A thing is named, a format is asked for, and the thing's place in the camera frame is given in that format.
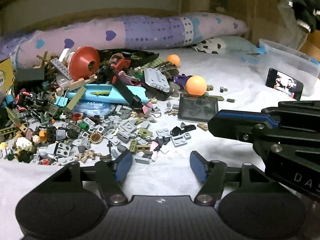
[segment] smartphone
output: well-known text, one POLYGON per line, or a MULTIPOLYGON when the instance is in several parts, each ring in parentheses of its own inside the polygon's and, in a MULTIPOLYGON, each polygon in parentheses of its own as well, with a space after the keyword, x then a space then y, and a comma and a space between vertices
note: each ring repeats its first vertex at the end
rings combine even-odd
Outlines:
POLYGON ((300 100, 303 83, 274 68, 269 69, 266 86, 287 94, 290 98, 300 100))

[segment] blue plastic piece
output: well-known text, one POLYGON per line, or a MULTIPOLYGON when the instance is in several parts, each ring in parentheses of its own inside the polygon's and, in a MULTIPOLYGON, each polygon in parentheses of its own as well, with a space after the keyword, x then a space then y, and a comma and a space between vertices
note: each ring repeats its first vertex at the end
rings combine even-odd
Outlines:
POLYGON ((225 118, 239 118, 239 119, 252 119, 261 122, 267 121, 271 124, 272 127, 278 127, 278 123, 274 122, 269 116, 261 115, 261 114, 238 114, 238 113, 226 113, 226 112, 219 112, 217 113, 216 117, 225 117, 225 118))
POLYGON ((5 100, 3 101, 1 107, 5 107, 5 106, 9 105, 12 102, 13 102, 12 95, 6 95, 5 100))
POLYGON ((68 103, 68 98, 57 97, 56 102, 54 103, 54 105, 60 106, 60 107, 66 107, 67 103, 68 103))
MULTIPOLYGON (((121 96, 121 94, 116 90, 113 85, 109 84, 88 84, 85 86, 87 89, 85 94, 81 97, 81 100, 93 101, 93 102, 105 102, 105 103, 116 103, 116 104, 128 104, 128 102, 121 96), (108 96, 97 96, 92 95, 91 92, 98 91, 109 91, 108 96)), ((127 86, 129 90, 136 96, 138 96, 143 103, 148 102, 148 98, 145 94, 145 89, 143 87, 127 86)), ((73 98, 76 93, 68 92, 66 93, 66 98, 73 98)))
POLYGON ((127 152, 126 156, 117 164, 117 170, 115 173, 115 180, 116 181, 123 181, 125 176, 127 176, 128 171, 132 166, 133 157, 131 152, 127 152))
POLYGON ((208 175, 205 172, 205 166, 193 152, 190 154, 190 167, 201 183, 204 183, 207 180, 208 175))

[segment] orange ball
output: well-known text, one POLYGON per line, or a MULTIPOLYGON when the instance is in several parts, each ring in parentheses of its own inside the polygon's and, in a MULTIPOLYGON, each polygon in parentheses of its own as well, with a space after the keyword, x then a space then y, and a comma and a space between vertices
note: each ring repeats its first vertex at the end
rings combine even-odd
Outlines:
POLYGON ((207 91, 207 82, 203 77, 190 77, 186 83, 186 90, 191 95, 202 96, 207 91))
POLYGON ((166 61, 170 61, 172 64, 175 64, 177 67, 180 66, 180 58, 178 55, 171 54, 167 57, 166 61))

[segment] white lego piece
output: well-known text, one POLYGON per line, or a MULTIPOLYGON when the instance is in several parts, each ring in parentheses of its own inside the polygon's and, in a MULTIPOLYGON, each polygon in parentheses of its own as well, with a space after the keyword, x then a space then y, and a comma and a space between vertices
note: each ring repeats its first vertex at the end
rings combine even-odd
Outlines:
POLYGON ((64 143, 59 143, 56 155, 59 157, 68 157, 70 155, 71 147, 64 144, 64 143))
POLYGON ((140 128, 147 129, 149 125, 150 125, 149 121, 143 121, 140 125, 140 128))
POLYGON ((156 152, 154 152, 154 153, 152 154, 152 156, 151 156, 151 160, 152 160, 153 162, 155 162, 155 161, 157 160, 157 158, 158 158, 158 154, 157 154, 156 152))
POLYGON ((162 138, 162 137, 171 137, 172 136, 170 134, 170 131, 169 131, 168 128, 157 130, 156 133, 160 138, 162 138))
POLYGON ((184 136, 187 140, 191 139, 191 134, 190 134, 189 132, 183 133, 183 136, 184 136))
POLYGON ((137 129, 137 127, 130 120, 123 120, 120 123, 120 127, 128 133, 132 133, 137 129))
POLYGON ((90 120, 88 117, 83 119, 83 122, 85 122, 87 125, 93 125, 95 126, 96 124, 94 123, 94 121, 90 120))
POLYGON ((62 165, 62 166, 66 165, 68 163, 74 162, 74 161, 75 161, 75 156, 69 156, 69 157, 58 159, 59 165, 62 165))
POLYGON ((170 148, 167 145, 163 145, 160 148, 160 152, 162 152, 163 154, 167 154, 170 151, 170 148))
POLYGON ((142 158, 142 157, 135 157, 134 160, 136 163, 142 163, 142 164, 150 164, 150 160, 148 158, 142 158))
POLYGON ((120 144, 119 138, 116 136, 113 136, 111 133, 106 136, 106 139, 108 139, 114 146, 117 146, 120 144))
POLYGON ((32 142, 30 142, 25 137, 19 137, 16 142, 16 147, 21 150, 31 151, 32 150, 32 142))
POLYGON ((172 141, 174 147, 180 147, 182 145, 187 144, 187 140, 182 134, 178 135, 178 136, 172 136, 171 141, 172 141))
POLYGON ((141 137, 137 137, 136 140, 138 141, 138 145, 147 145, 149 142, 145 141, 141 137))

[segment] pillow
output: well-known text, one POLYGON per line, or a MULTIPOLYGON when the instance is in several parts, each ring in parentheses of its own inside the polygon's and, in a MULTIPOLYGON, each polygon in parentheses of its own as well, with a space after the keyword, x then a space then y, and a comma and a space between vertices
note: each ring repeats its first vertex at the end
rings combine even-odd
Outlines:
POLYGON ((193 46, 196 51, 211 54, 226 54, 229 52, 259 53, 256 46, 239 36, 221 36, 201 41, 193 46))

